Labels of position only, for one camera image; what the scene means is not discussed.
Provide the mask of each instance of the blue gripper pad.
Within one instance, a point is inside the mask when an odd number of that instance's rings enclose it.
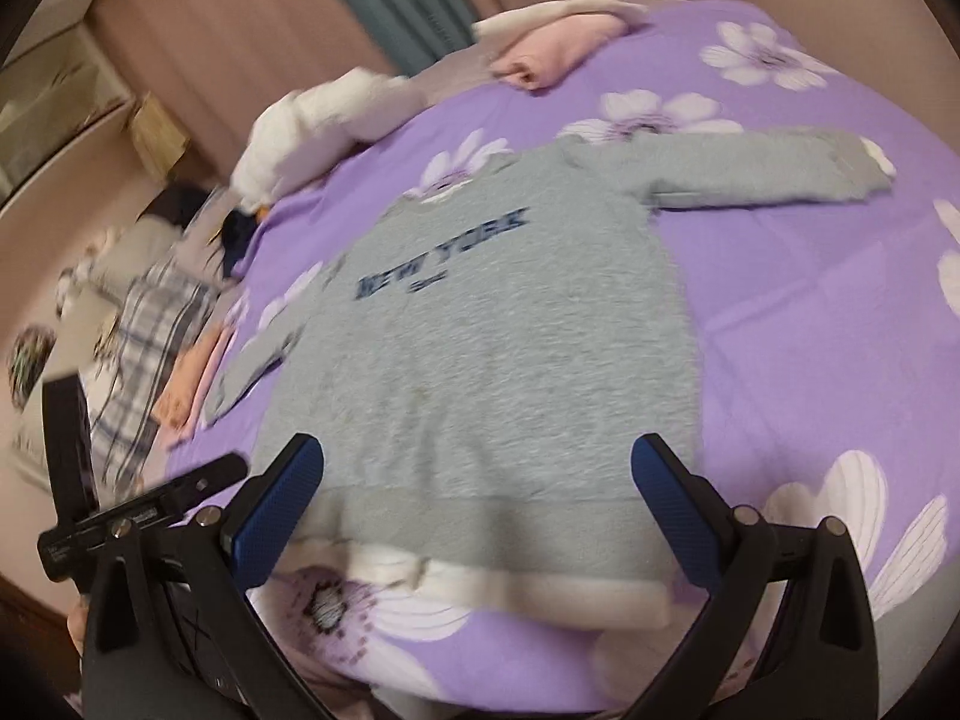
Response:
[[[721,544],[679,474],[685,474],[690,480],[695,477],[680,465],[665,443],[663,446],[670,457],[661,455],[645,436],[634,442],[630,454],[634,484],[664,532],[686,579],[712,593],[722,578]]]
[[[237,493],[229,509],[235,503],[238,511],[229,512],[224,532],[230,532],[222,536],[227,537],[230,573],[239,589],[261,586],[270,577],[320,479],[320,442],[298,434],[261,476],[248,480],[247,485],[254,485],[250,498],[243,496],[245,490]]]

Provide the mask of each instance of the plaid shirt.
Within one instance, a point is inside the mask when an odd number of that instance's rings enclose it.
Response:
[[[93,471],[109,497],[120,501],[133,491],[160,427],[150,409],[176,354],[197,341],[216,299],[217,290],[171,263],[131,284],[116,327],[121,386],[90,426]]]

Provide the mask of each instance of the metal screw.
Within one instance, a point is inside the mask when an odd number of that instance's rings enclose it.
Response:
[[[846,525],[836,517],[827,517],[824,519],[824,525],[827,525],[827,530],[834,534],[834,536],[843,536],[847,532]]]
[[[200,525],[200,527],[206,528],[220,522],[220,515],[222,513],[223,510],[219,506],[205,506],[197,512],[197,516],[194,517],[194,519],[197,520],[197,524]]]
[[[733,519],[741,525],[755,525],[760,522],[760,515],[752,506],[738,506],[733,510]]]
[[[123,519],[118,519],[117,522],[114,522],[110,525],[110,535],[114,538],[123,538],[127,533],[133,528],[133,522],[130,522],[126,517]]]

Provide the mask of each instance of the bed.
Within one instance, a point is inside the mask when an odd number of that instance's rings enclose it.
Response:
[[[877,617],[886,712],[960,608],[949,515],[960,494],[960,160],[904,111],[798,49],[755,6],[678,2],[545,94],[488,84],[442,101],[342,162],[320,188],[272,209],[240,265],[238,327],[224,365],[304,274],[349,247],[397,196],[491,143],[524,151],[588,119],[661,132],[718,121],[826,125],[868,138],[896,170],[889,196],[832,208],[667,212],[656,229],[683,274],[702,355],[702,473],[728,501],[771,519],[848,522]],[[757,52],[766,52],[767,69],[749,73]],[[261,379],[176,449],[168,475],[250,452],[282,375],[280,367]],[[344,579],[314,565],[323,561],[310,550],[288,553],[296,555],[254,605],[298,662],[500,712],[622,707],[665,662],[699,603],[677,584],[665,627],[593,630],[584,625],[597,603],[589,596],[557,625],[513,613],[493,591],[472,587],[463,596],[472,603],[451,603],[424,586]],[[749,674],[765,625],[769,617],[757,619],[729,689]]]

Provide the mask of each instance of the sweatshirt sleeve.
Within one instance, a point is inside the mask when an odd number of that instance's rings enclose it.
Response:
[[[217,371],[203,401],[203,416],[208,423],[232,409],[264,373],[290,354],[313,313],[316,295],[312,288],[320,280],[314,279],[314,284],[284,306],[229,365]]]
[[[579,167],[656,208],[847,202],[890,188],[861,138],[832,129],[643,132],[624,143],[570,139],[566,149]]]

